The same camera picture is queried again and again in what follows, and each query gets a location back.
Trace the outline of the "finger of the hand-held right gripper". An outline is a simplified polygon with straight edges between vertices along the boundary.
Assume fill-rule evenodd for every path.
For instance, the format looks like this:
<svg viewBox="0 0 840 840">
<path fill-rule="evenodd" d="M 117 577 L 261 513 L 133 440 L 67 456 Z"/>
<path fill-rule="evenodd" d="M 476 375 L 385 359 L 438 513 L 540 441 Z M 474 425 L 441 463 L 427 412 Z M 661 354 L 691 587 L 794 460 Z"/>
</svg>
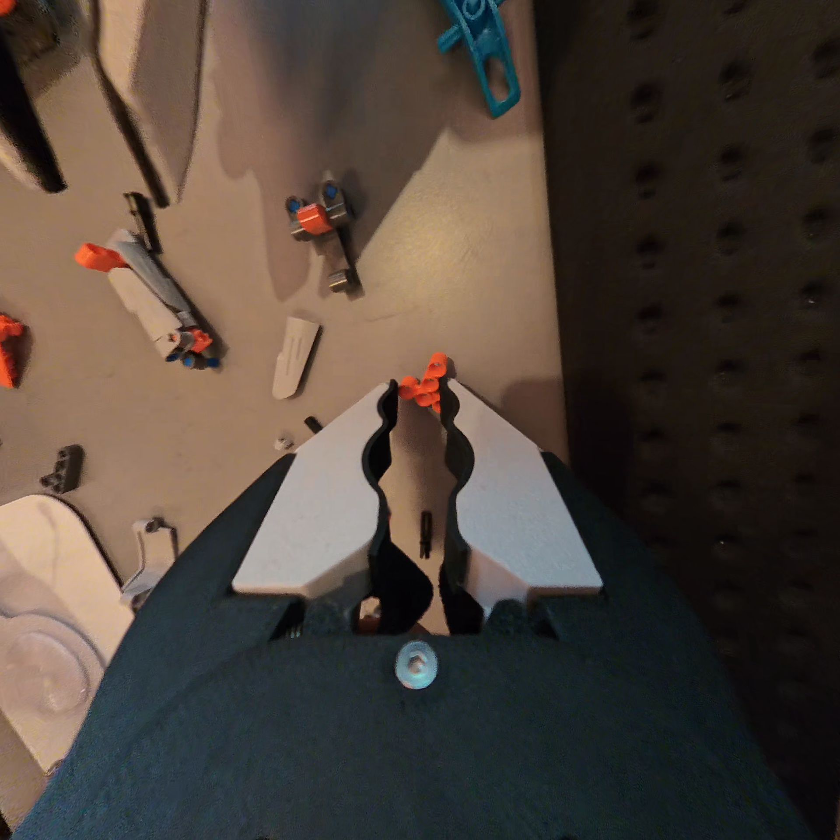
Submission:
<svg viewBox="0 0 840 840">
<path fill-rule="evenodd" d="M 19 182 L 57 194 L 67 188 L 53 148 L 1 34 L 1 163 Z"/>
<path fill-rule="evenodd" d="M 208 6 L 206 1 L 92 3 L 101 87 L 160 208 L 182 199 L 192 162 Z"/>
</svg>

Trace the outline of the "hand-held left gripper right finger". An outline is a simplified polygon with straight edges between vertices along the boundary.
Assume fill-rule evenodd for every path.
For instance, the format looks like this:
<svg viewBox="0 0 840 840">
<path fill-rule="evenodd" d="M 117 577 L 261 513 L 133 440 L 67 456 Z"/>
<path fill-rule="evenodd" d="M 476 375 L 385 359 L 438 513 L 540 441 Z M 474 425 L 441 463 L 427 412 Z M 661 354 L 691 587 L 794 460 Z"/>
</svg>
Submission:
<svg viewBox="0 0 840 840">
<path fill-rule="evenodd" d="M 548 453 L 455 378 L 443 384 L 444 577 L 489 615 L 502 602 L 598 595 L 602 577 L 549 469 Z"/>
</svg>

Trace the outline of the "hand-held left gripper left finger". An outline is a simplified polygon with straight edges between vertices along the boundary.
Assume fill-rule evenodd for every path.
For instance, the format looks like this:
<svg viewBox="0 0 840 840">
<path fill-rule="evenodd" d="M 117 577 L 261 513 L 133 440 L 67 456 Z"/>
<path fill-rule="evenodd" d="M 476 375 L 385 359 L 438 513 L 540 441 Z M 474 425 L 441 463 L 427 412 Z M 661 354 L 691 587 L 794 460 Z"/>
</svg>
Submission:
<svg viewBox="0 0 840 840">
<path fill-rule="evenodd" d="M 232 587 L 356 607 L 390 538 L 381 479 L 392 463 L 397 383 L 377 385 L 291 456 Z"/>
</svg>

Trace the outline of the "orange connector with blue pins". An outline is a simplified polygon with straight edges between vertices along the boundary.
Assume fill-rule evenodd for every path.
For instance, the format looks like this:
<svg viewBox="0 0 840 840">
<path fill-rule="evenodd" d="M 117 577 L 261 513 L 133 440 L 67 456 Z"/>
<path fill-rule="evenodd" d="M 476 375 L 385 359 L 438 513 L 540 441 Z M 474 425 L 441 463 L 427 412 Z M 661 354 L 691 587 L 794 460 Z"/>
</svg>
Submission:
<svg viewBox="0 0 840 840">
<path fill-rule="evenodd" d="M 286 200 L 290 236 L 298 242 L 309 242 L 333 232 L 325 207 L 319 203 L 306 204 L 299 196 Z"/>
</svg>

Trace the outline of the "white pointed panel piece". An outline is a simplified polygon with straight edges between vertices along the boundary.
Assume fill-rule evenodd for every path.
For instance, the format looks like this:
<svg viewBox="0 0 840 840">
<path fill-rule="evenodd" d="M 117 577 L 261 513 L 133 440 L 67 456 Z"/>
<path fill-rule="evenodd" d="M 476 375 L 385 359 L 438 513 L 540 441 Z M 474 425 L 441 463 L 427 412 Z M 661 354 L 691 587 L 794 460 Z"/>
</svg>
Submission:
<svg viewBox="0 0 840 840">
<path fill-rule="evenodd" d="M 301 389 L 315 351 L 322 327 L 305 318 L 289 316 L 271 384 L 271 395 L 277 401 L 291 399 Z"/>
</svg>

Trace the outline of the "orange wedge piece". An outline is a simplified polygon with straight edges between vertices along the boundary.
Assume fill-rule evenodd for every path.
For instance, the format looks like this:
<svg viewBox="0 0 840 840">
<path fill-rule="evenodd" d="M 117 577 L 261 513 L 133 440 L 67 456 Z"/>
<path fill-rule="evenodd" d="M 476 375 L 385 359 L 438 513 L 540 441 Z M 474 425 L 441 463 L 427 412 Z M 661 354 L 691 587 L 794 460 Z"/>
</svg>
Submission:
<svg viewBox="0 0 840 840">
<path fill-rule="evenodd" d="M 18 386 L 16 348 L 19 340 L 27 333 L 22 322 L 1 314 L 1 386 L 13 390 Z"/>
</svg>

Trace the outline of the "dark grey short beam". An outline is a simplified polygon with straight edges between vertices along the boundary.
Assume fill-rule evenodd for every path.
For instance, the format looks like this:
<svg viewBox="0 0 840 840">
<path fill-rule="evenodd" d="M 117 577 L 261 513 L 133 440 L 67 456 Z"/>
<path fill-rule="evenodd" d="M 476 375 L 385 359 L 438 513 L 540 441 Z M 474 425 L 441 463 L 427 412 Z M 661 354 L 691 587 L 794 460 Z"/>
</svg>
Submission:
<svg viewBox="0 0 840 840">
<path fill-rule="evenodd" d="M 59 449 L 52 471 L 39 480 L 43 490 L 65 495 L 77 489 L 81 482 L 84 458 L 85 450 L 79 444 L 70 444 Z"/>
</svg>

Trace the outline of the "white book stand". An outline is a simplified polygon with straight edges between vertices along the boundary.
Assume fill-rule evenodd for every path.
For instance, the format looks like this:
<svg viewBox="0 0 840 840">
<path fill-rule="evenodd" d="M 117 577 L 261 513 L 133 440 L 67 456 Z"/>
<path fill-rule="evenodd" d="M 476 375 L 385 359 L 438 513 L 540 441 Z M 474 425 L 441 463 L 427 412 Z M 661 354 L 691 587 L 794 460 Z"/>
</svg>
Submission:
<svg viewBox="0 0 840 840">
<path fill-rule="evenodd" d="M 45 495 L 2 505 L 2 714 L 42 772 L 67 756 L 132 621 L 72 507 Z"/>
</svg>

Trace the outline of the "blue plastic tool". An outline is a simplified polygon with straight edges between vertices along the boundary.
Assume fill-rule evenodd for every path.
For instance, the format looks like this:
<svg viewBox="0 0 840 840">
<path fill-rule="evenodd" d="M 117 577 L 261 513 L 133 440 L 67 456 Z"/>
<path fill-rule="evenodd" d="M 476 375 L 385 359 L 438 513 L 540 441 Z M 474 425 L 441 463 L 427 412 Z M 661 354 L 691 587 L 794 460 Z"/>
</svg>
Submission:
<svg viewBox="0 0 840 840">
<path fill-rule="evenodd" d="M 464 46 L 476 73 L 487 109 L 493 119 L 507 114 L 521 96 L 500 6 L 504 1 L 441 1 L 448 27 L 437 37 L 437 50 L 444 55 Z M 490 86 L 488 69 L 497 65 L 505 82 L 504 95 Z"/>
</svg>

